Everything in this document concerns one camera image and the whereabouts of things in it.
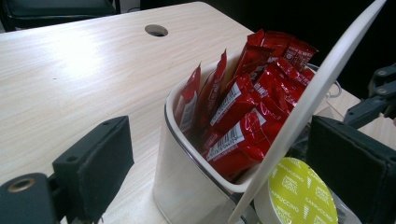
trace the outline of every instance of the black chair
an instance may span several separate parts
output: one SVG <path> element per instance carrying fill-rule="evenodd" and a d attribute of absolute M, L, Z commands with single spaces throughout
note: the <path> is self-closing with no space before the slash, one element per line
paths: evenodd
<path fill-rule="evenodd" d="M 120 0 L 0 0 L 6 32 L 120 14 Z"/>

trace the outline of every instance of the black background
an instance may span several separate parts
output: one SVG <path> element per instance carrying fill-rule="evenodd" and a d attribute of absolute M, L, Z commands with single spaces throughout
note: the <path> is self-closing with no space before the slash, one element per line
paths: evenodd
<path fill-rule="evenodd" d="M 141 0 L 141 9 L 193 2 Z M 310 61 L 320 65 L 347 27 L 373 1 L 347 0 L 208 0 L 203 1 L 256 32 L 260 29 L 295 35 L 319 50 Z M 396 63 L 396 1 L 388 0 L 356 48 L 338 81 L 359 98 L 367 98 L 373 72 Z"/>

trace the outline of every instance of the hole in table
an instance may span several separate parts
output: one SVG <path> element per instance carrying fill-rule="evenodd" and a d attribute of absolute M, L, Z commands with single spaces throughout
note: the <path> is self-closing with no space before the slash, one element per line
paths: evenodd
<path fill-rule="evenodd" d="M 168 30 L 166 30 L 165 27 L 163 27 L 161 25 L 156 25 L 156 24 L 147 25 L 145 27 L 145 31 L 149 35 L 154 35 L 154 36 L 158 36 L 158 37 L 163 37 L 163 36 L 168 35 Z"/>

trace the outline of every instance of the barcode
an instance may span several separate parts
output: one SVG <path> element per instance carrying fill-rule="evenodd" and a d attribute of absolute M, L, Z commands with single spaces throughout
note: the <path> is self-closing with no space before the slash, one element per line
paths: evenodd
<path fill-rule="evenodd" d="M 191 101 L 184 106 L 183 115 L 181 116 L 180 122 L 180 130 L 183 133 L 187 131 L 192 125 L 192 116 L 194 115 L 197 98 L 197 92 L 195 91 Z"/>
<path fill-rule="evenodd" d="M 238 143 L 242 142 L 244 139 L 245 138 L 242 134 L 241 125 L 238 122 L 212 148 L 209 149 L 206 160 L 213 160 L 221 153 L 226 152 L 229 148 L 236 146 Z"/>
<path fill-rule="evenodd" d="M 219 118 L 222 117 L 224 111 L 226 111 L 231 106 L 231 104 L 235 101 L 236 97 L 238 97 L 239 95 L 241 95 L 241 91 L 239 90 L 239 87 L 235 82 L 233 84 L 233 87 L 230 89 L 230 92 L 228 92 L 227 96 L 221 103 L 219 109 L 216 111 L 216 114 L 213 116 L 212 120 L 210 120 L 210 125 L 213 126 L 219 120 Z"/>

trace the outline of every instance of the red plastic packet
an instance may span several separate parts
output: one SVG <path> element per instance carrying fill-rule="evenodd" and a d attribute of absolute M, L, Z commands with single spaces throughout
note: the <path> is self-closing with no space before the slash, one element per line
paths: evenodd
<path fill-rule="evenodd" d="M 254 144 L 265 139 L 257 113 L 249 112 L 203 157 L 220 175 L 231 175 L 262 160 L 264 153 Z"/>
<path fill-rule="evenodd" d="M 230 179 L 262 161 L 284 121 L 284 116 L 260 103 L 204 153 L 204 157 Z"/>
<path fill-rule="evenodd" d="M 201 135 L 209 123 L 219 104 L 219 94 L 227 64 L 226 51 L 221 54 L 216 70 L 209 75 L 203 86 L 196 106 L 195 121 L 193 124 L 194 135 Z"/>
<path fill-rule="evenodd" d="M 268 87 L 267 85 L 267 88 L 273 90 L 272 97 L 275 98 L 274 101 L 282 103 L 282 99 L 284 99 L 287 103 L 288 111 L 291 112 L 303 94 L 305 86 L 300 82 L 302 76 L 291 65 L 285 64 L 285 62 L 283 59 L 278 59 L 273 63 L 269 63 L 261 79 L 265 79 L 265 82 L 269 82 L 268 80 L 272 79 L 277 81 L 277 84 L 272 85 L 272 87 Z M 279 107 L 285 109 L 285 106 L 282 104 L 279 104 Z"/>
<path fill-rule="evenodd" d="M 175 109 L 176 124 L 185 135 L 188 135 L 191 131 L 198 98 L 200 78 L 201 65 L 199 64 L 181 90 L 180 98 Z"/>
<path fill-rule="evenodd" d="M 248 74 L 238 77 L 206 129 L 202 147 L 208 149 L 261 100 Z"/>
<path fill-rule="evenodd" d="M 265 33 L 264 40 L 262 41 L 262 46 L 274 50 L 271 53 L 271 57 L 268 59 L 268 63 L 271 63 L 277 58 L 282 57 L 293 38 L 293 35 L 283 32 L 267 31 Z"/>
<path fill-rule="evenodd" d="M 314 73 L 309 69 L 305 68 L 303 71 L 304 73 L 299 73 L 297 69 L 294 68 L 288 61 L 286 61 L 284 58 L 278 58 L 275 61 L 275 64 L 277 67 L 281 69 L 283 72 L 283 75 L 286 79 L 288 79 L 290 82 L 293 83 L 293 85 L 296 86 L 296 88 L 300 88 L 303 86 L 303 89 L 308 86 L 309 82 L 311 81 Z"/>
<path fill-rule="evenodd" d="M 287 115 L 290 113 L 282 84 L 267 69 L 254 84 L 254 88 L 267 106 L 277 107 Z"/>
<path fill-rule="evenodd" d="M 283 58 L 285 58 L 297 71 L 303 71 L 312 56 L 318 52 L 317 49 L 296 38 L 290 41 Z"/>
<path fill-rule="evenodd" d="M 247 43 L 239 56 L 239 60 L 233 72 L 234 77 L 239 77 L 248 73 L 253 82 L 257 79 L 256 76 L 263 70 L 273 51 L 273 49 L 262 46 L 263 38 L 263 30 L 247 37 Z"/>

